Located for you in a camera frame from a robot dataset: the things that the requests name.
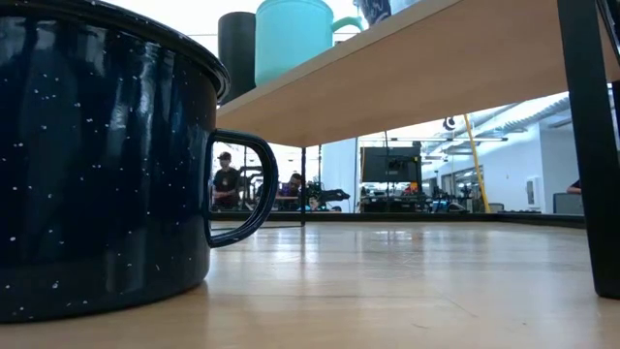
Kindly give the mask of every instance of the black container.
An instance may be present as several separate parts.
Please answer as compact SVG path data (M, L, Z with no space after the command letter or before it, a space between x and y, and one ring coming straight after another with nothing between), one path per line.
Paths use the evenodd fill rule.
M229 88L206 49L98 1L0 0L0 322L156 301L200 284L209 247L273 205L268 145L215 129ZM264 197L212 237L215 141L254 148Z
M236 12L223 15L218 21L218 52L231 74L231 91L222 104L256 87L254 83L256 16Z

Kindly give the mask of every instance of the white wall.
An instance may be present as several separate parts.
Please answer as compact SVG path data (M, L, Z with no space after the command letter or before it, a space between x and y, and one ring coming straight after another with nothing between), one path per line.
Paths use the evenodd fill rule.
M355 197L358 197L356 193L359 187L357 165L356 139L328 143L322 146L321 182L325 186L324 189L342 189L351 195L349 201L328 203L328 205L340 206L343 212L348 213L355 210Z
M545 213L553 213L553 194L565 193L579 179L572 129L541 130Z
M478 147L479 162L484 170L484 185L490 203L504 204L506 210L532 209L528 206L526 181L538 176L541 185L541 208L546 211L543 194L543 160L541 155L541 134L539 125L530 126L527 132L508 135L505 143L482 143ZM447 163L434 162L422 168L422 178L434 177L439 171L439 185L442 175L474 167L474 157L454 156Z

